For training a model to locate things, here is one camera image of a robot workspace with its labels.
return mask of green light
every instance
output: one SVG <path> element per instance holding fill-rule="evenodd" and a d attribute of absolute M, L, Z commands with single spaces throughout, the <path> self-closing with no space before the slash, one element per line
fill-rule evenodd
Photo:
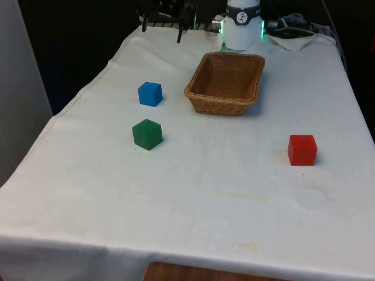
<path fill-rule="evenodd" d="M 221 34 L 223 34 L 223 21 L 220 22 L 220 30 L 219 30 L 219 32 Z"/>
<path fill-rule="evenodd" d="M 265 34 L 265 29 L 264 29 L 264 20 L 262 20 L 262 33 L 261 33 L 261 37 L 262 37 L 262 38 L 264 37 L 264 34 Z"/>

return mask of logo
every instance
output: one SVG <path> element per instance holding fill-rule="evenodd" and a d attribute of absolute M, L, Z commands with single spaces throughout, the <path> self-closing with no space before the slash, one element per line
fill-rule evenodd
<path fill-rule="evenodd" d="M 246 21 L 247 21 L 247 14 L 245 12 L 239 12 L 237 14 L 237 21 L 239 23 L 246 23 Z"/>

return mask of gray wall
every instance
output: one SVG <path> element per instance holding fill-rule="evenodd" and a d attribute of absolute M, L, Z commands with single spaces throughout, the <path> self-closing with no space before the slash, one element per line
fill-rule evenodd
<path fill-rule="evenodd" d="M 0 0 L 0 187 L 52 116 L 16 0 Z"/>

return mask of woven basket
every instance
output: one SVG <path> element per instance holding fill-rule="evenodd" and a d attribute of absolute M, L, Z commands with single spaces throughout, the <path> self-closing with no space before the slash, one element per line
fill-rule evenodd
<path fill-rule="evenodd" d="M 239 116 L 258 99 L 265 59 L 235 53 L 208 53 L 185 88 L 198 113 Z"/>

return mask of red cube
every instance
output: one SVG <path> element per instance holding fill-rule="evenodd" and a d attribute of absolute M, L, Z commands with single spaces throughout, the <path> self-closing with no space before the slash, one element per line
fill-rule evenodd
<path fill-rule="evenodd" d="M 313 136 L 291 136 L 288 155 L 292 166 L 314 166 L 317 152 Z"/>

